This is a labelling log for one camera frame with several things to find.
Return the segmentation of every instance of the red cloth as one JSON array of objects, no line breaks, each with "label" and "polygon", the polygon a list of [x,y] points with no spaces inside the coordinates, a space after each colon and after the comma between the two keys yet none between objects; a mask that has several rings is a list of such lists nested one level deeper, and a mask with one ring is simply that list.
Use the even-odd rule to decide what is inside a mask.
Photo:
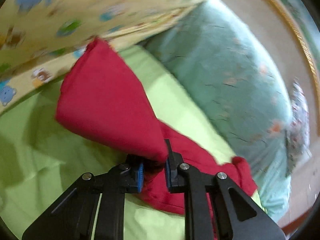
[{"label": "red cloth", "polygon": [[[257,188],[246,160],[234,157],[219,166],[206,150],[159,121],[138,78],[102,40],[89,44],[65,77],[56,119],[85,138],[157,163],[167,159],[167,138],[172,150],[201,172],[223,171],[249,196]],[[156,209],[184,212],[183,195],[168,192],[164,170],[145,175],[140,197]]]}]

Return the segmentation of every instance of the gold trim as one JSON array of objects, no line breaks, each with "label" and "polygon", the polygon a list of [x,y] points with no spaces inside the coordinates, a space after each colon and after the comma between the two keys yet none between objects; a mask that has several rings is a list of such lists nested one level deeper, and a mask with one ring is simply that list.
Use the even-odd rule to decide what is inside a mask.
[{"label": "gold trim", "polygon": [[284,18],[286,24],[289,26],[290,30],[292,31],[293,36],[295,37],[296,41],[300,45],[299,47],[302,49],[302,52],[304,53],[307,59],[306,63],[308,64],[309,75],[313,83],[313,90],[316,98],[317,132],[318,132],[318,136],[320,136],[320,86],[319,86],[318,72],[317,72],[317,69],[315,68],[316,64],[312,58],[309,48],[306,46],[305,38],[298,30],[295,22],[292,20],[287,10],[277,0],[268,0],[268,1],[271,3],[272,6],[274,6],[274,8],[278,11],[278,13]]}]

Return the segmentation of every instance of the yellow blanket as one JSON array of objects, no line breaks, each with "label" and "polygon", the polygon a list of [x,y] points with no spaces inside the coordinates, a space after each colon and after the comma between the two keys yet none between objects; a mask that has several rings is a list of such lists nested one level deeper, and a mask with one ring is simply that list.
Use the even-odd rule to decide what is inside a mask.
[{"label": "yellow blanket", "polygon": [[0,113],[66,73],[94,36],[117,51],[173,26],[203,0],[6,0],[0,8]]}]

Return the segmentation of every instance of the teal pillow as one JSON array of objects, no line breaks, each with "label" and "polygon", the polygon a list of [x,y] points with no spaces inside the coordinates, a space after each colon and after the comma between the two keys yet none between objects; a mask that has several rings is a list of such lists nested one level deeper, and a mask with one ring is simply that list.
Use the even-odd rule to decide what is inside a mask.
[{"label": "teal pillow", "polygon": [[268,190],[277,191],[282,203],[270,204],[272,194],[265,190],[261,202],[284,213],[290,193],[290,178],[285,177],[290,100],[275,63],[247,25],[220,0],[207,0],[175,27],[152,37],[145,48],[185,87],[235,153],[248,161],[259,189],[271,179],[277,182]]}]

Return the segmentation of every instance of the beige floor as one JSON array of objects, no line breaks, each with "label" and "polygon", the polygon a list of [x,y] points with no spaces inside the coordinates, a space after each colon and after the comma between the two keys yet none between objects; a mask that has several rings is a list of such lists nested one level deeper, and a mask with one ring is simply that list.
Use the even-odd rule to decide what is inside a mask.
[{"label": "beige floor", "polygon": [[310,77],[303,57],[287,25],[266,0],[222,0],[251,29],[264,45],[285,81],[288,90],[294,77],[300,85],[309,104],[310,139],[313,159],[295,171],[292,176],[290,210],[280,220],[282,227],[295,220],[311,207],[320,190],[320,139],[316,133],[316,107]]}]

